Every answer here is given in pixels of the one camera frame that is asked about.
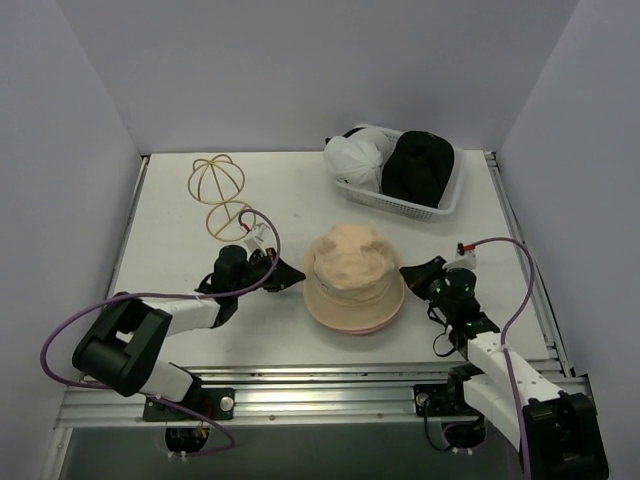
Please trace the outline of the beige bucket hat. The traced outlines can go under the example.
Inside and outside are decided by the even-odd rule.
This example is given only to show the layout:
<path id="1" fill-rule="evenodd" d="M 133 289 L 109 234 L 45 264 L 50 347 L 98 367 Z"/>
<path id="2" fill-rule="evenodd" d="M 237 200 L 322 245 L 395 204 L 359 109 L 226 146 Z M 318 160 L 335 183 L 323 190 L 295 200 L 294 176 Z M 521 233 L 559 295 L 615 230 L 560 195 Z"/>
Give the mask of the beige bucket hat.
<path id="1" fill-rule="evenodd" d="M 377 229 L 335 225 L 305 255 L 305 306 L 320 324 L 358 328 L 384 321 L 404 303 L 401 266 Z"/>

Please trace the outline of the pink bucket hat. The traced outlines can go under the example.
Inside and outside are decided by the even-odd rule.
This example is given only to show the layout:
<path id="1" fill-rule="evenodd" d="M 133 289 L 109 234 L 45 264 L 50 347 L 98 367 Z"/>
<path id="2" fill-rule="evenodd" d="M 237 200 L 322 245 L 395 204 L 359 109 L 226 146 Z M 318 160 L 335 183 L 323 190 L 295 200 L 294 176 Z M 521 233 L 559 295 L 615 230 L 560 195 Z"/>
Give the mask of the pink bucket hat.
<path id="1" fill-rule="evenodd" d="M 329 325 L 328 323 L 321 322 L 321 325 L 336 332 L 340 332 L 347 335 L 355 335 L 355 336 L 363 336 L 376 333 L 380 330 L 385 329 L 390 326 L 398 317 L 398 315 L 402 312 L 403 307 L 399 307 L 389 318 L 384 321 L 378 321 L 373 325 L 366 327 L 358 327 L 358 328 L 347 328 L 345 326 L 335 326 Z"/>

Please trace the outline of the gold wire hat stand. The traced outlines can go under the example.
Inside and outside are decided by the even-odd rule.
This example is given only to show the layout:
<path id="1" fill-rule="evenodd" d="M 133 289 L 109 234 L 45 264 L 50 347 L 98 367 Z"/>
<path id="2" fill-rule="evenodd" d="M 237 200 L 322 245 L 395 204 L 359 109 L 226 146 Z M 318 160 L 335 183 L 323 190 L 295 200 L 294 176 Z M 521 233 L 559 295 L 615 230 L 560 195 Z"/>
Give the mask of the gold wire hat stand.
<path id="1" fill-rule="evenodd" d="M 241 212 L 250 207 L 241 198 L 246 174 L 230 155 L 222 153 L 195 159 L 186 185 L 189 196 L 207 207 L 204 224 L 213 239 L 223 243 L 238 242 L 255 225 L 255 215 L 240 220 Z"/>

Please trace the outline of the black hat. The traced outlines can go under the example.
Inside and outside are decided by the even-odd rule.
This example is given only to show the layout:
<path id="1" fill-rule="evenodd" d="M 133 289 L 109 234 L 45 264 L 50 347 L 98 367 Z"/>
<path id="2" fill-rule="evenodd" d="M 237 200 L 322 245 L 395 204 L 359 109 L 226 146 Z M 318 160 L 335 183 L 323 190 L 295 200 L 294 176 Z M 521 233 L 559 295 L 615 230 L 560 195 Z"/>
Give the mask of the black hat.
<path id="1" fill-rule="evenodd" d="M 451 178 L 454 148 L 444 138 L 424 131 L 407 131 L 382 170 L 384 195 L 437 208 Z"/>

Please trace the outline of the white baseball cap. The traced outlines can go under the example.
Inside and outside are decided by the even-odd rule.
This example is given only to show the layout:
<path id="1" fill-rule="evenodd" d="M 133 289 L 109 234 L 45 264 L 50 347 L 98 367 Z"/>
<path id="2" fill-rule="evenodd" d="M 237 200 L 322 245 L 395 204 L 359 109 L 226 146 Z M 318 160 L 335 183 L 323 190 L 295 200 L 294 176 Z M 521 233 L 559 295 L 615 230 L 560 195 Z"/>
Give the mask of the white baseball cap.
<path id="1" fill-rule="evenodd" d="M 323 158 L 334 180 L 360 190 L 380 191 L 383 155 L 373 142 L 336 136 L 326 144 Z"/>

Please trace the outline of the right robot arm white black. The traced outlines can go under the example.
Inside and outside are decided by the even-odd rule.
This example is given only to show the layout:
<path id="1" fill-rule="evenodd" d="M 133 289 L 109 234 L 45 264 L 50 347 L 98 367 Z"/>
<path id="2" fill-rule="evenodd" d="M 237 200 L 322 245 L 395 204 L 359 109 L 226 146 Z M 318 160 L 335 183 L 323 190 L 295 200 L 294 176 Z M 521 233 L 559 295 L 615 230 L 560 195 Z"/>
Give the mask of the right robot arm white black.
<path id="1" fill-rule="evenodd" d="M 465 364 L 452 369 L 444 400 L 475 411 L 517 450 L 530 479 L 606 479 L 610 475 L 596 408 L 581 392 L 547 380 L 502 337 L 475 295 L 476 276 L 441 257 L 403 267 L 409 290 L 440 316 Z"/>

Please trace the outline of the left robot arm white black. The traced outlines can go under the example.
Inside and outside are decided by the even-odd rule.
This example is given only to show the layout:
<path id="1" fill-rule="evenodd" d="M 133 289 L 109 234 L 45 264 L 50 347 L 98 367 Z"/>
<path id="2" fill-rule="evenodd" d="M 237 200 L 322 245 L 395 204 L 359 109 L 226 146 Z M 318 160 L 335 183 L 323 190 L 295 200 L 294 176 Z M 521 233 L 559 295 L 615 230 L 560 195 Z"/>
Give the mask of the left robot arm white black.
<path id="1" fill-rule="evenodd" d="M 185 299 L 122 299 L 105 306 L 79 342 L 73 366 L 124 397 L 137 393 L 166 399 L 179 419 L 190 419 L 204 401 L 202 382 L 182 367 L 159 359 L 165 338 L 223 326 L 236 313 L 239 296 L 262 288 L 275 293 L 305 279 L 269 248 L 249 253 L 222 248 L 213 271 Z"/>

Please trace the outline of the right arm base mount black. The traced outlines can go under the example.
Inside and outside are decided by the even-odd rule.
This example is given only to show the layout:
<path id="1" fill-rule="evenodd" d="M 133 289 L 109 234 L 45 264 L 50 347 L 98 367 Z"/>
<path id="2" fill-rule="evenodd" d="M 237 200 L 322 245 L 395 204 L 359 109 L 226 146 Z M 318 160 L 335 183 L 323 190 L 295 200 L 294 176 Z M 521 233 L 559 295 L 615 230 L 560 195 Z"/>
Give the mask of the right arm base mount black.
<path id="1" fill-rule="evenodd" d="M 480 413 L 449 392 L 444 383 L 415 384 L 412 387 L 418 417 L 478 417 Z"/>

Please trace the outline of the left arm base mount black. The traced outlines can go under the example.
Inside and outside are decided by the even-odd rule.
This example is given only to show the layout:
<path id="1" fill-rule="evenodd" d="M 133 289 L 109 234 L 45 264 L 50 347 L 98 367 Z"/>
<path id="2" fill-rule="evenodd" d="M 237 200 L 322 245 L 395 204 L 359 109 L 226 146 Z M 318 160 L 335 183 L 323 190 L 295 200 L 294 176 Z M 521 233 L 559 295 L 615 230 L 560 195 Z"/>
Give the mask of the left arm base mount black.
<path id="1" fill-rule="evenodd" d="M 147 399 L 142 419 L 146 422 L 195 421 L 201 416 L 215 421 L 231 420 L 234 416 L 235 390 L 233 388 L 201 388 L 188 393 L 178 402 L 180 409 L 157 399 Z"/>

